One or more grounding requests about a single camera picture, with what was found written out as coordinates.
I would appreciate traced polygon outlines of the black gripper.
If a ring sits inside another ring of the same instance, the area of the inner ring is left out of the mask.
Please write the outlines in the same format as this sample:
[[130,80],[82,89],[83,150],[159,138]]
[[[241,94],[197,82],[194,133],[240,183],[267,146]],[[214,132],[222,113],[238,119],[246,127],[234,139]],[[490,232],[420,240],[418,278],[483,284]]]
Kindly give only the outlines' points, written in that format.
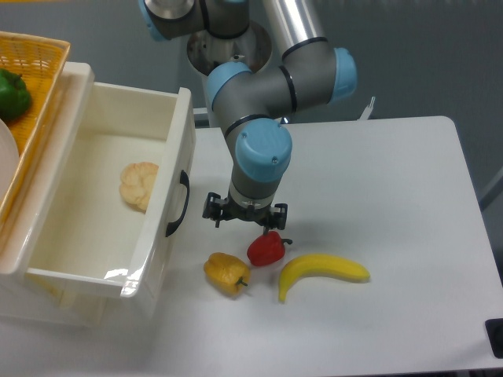
[[212,220],[215,228],[219,228],[221,222],[233,219],[254,222],[263,227],[263,234],[266,235],[273,229],[285,229],[288,205],[277,203],[273,207],[266,205],[258,208],[247,204],[243,207],[231,196],[223,199],[219,194],[209,192],[204,202],[202,217]]

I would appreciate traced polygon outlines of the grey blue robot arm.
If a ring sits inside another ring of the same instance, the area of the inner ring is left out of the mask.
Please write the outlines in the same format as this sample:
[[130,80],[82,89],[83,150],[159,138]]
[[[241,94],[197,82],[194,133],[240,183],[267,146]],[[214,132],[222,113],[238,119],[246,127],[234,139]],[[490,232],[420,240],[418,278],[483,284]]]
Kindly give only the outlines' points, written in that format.
[[271,32],[251,21],[246,1],[139,2],[154,39],[191,37],[187,56],[233,160],[227,196],[209,193],[203,216],[270,230],[283,229],[288,213],[274,202],[292,153],[280,118],[349,97],[358,74],[351,54],[330,46],[311,2],[263,5]]

